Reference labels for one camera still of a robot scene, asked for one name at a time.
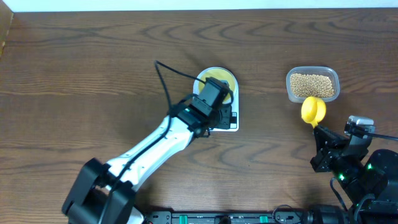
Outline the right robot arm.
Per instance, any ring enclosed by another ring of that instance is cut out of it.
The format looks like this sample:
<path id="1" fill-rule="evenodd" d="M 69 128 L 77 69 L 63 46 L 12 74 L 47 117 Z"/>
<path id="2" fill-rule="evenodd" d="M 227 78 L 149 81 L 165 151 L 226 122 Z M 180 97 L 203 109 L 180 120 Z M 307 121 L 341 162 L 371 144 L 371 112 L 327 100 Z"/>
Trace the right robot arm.
<path id="1" fill-rule="evenodd" d="M 317 154 L 310 163 L 315 172 L 331 172 L 352 202 L 338 212 L 339 222 L 397 223 L 397 153 L 374 151 L 366 163 L 375 126 L 346 123 L 346 138 L 321 125 L 313 129 Z"/>

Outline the yellow plastic scoop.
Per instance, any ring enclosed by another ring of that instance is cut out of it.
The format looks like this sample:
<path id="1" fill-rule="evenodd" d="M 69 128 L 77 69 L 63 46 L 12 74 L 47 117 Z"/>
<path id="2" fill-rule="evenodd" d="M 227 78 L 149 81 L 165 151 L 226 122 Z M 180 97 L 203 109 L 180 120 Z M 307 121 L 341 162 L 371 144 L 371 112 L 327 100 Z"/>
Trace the yellow plastic scoop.
<path id="1" fill-rule="evenodd" d="M 302 103 L 301 118 L 305 123 L 311 124 L 312 128 L 317 127 L 325 115 L 326 104 L 321 98 L 309 96 Z"/>

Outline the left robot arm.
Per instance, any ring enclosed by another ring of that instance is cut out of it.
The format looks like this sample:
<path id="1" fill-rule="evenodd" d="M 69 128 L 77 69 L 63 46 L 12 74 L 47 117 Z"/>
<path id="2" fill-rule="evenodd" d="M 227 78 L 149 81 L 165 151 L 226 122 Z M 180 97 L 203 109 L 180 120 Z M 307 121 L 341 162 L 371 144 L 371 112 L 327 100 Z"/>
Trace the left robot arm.
<path id="1" fill-rule="evenodd" d="M 69 223 L 143 223 L 135 208 L 141 185 L 167 159 L 196 138 L 218 129 L 222 113 L 236 101 L 235 78 L 206 77 L 199 93 L 171 107 L 158 128 L 128 152 L 103 164 L 92 158 L 81 168 L 62 213 Z"/>

